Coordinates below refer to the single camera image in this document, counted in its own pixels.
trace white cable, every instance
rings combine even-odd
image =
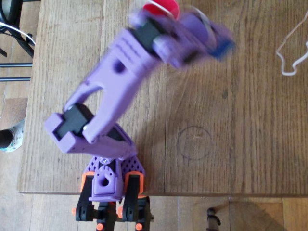
[[[1,25],[2,25],[2,26],[5,26],[5,27],[7,27],[7,28],[10,28],[10,29],[12,29],[12,30],[16,30],[17,32],[23,34],[24,36],[26,36],[27,38],[29,38],[29,39],[33,42],[33,44],[35,45],[35,41],[34,41],[29,35],[27,35],[25,32],[23,32],[23,31],[21,31],[21,30],[15,28],[15,27],[13,27],[13,26],[7,25],[7,24],[5,24],[5,23],[3,23],[3,22],[0,22],[0,26],[1,26]]]
[[[281,61],[282,61],[282,65],[281,65],[281,72],[284,76],[293,76],[297,73],[297,65],[300,64],[301,62],[303,62],[305,59],[308,58],[308,41],[306,42],[306,47],[307,47],[307,52],[306,54],[304,54],[302,57],[300,57],[298,60],[296,60],[293,64],[292,64],[292,68],[293,68],[293,72],[285,72],[284,71],[284,67],[285,67],[285,60],[283,55],[280,53],[280,50],[282,49],[282,47],[285,45],[285,43],[287,42],[288,38],[299,28],[300,25],[302,25],[308,18],[308,11],[304,17],[304,19],[302,21],[299,22],[299,24],[296,25],[296,27],[294,27],[293,30],[291,30],[291,32],[284,38],[282,44],[280,45],[280,47],[276,50],[276,54],[280,57]]]
[[[153,0],[148,0],[149,3],[157,6],[159,9],[161,9],[163,12],[165,12],[166,14],[168,14],[169,17],[171,17],[172,19],[175,19],[173,14],[167,10],[165,7],[163,7],[162,5],[158,4],[157,2],[153,1]]]

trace purple lattice bracket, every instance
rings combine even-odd
[[[99,162],[100,162],[101,159],[103,159],[103,158],[102,158],[102,157],[99,157],[99,156],[94,156],[94,157],[92,157],[92,159],[90,160],[88,166],[85,168],[85,170],[83,171],[83,173],[86,173],[86,172],[95,172],[95,170],[98,169]]]
[[[131,171],[140,172],[145,176],[145,170],[144,170],[142,164],[140,163],[139,159],[137,158],[137,156],[133,156],[131,158],[124,160],[121,163],[121,168],[122,168],[123,179],[124,179],[126,173],[131,172]]]

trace robotic arm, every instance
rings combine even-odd
[[[148,231],[152,220],[150,199],[141,195],[145,170],[134,142],[116,124],[142,81],[161,62],[181,68],[207,57],[219,58],[233,45],[228,29],[198,12],[174,20],[143,9],[130,21],[133,27],[122,30],[67,101],[64,112],[52,114],[45,122],[62,152],[93,156],[84,171],[75,216],[76,220],[97,219],[100,231],[113,230],[116,221],[134,221],[136,230]],[[93,115],[83,103],[99,89],[103,98]],[[113,203],[124,197],[122,212],[116,213]],[[100,202],[99,210],[94,210],[92,202]]]

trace wooden tabletop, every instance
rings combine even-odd
[[[78,193],[85,154],[62,154],[43,128],[97,64],[143,0],[44,0],[18,180],[23,193]],[[165,64],[146,80],[119,123],[158,195],[308,195],[308,61],[281,75],[275,49],[304,17],[306,0],[182,0],[234,32],[222,62]],[[306,51],[307,22],[282,52]],[[101,94],[87,102],[95,112]]]

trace blue part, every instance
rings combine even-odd
[[[233,41],[225,40],[221,43],[220,46],[217,47],[215,51],[211,52],[210,55],[216,59],[222,59],[227,54],[227,52],[234,47],[235,44]]]

